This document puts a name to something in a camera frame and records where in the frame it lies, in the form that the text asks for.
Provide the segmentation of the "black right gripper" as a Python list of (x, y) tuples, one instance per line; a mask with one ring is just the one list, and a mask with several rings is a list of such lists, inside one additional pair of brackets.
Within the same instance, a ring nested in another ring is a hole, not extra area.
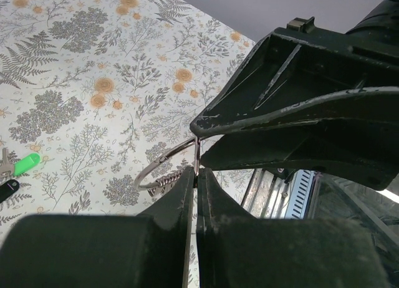
[(301, 69), (335, 88), (398, 86), (398, 0), (383, 0), (345, 34), (296, 18), (286, 29), (299, 44)]

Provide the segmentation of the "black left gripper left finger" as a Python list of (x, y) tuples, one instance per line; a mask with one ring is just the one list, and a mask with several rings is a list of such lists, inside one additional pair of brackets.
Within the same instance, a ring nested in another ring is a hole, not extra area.
[(186, 287), (195, 173), (134, 216), (30, 215), (1, 247), (2, 287)]

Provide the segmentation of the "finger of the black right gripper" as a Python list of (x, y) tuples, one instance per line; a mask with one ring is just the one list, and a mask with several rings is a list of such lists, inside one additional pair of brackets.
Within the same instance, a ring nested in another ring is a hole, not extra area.
[(277, 28), (259, 41), (221, 93), (190, 124), (197, 137), (227, 134), (264, 116), (370, 80), (371, 39), (318, 27)]
[(200, 162), (215, 171), (318, 171), (384, 190), (398, 175), (398, 89), (353, 89), (284, 108), (270, 127), (222, 136)]

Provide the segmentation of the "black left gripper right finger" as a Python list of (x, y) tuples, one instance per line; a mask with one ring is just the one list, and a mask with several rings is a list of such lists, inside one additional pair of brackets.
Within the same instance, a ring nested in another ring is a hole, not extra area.
[(388, 287), (370, 235), (344, 219), (259, 219), (198, 176), (201, 287)]

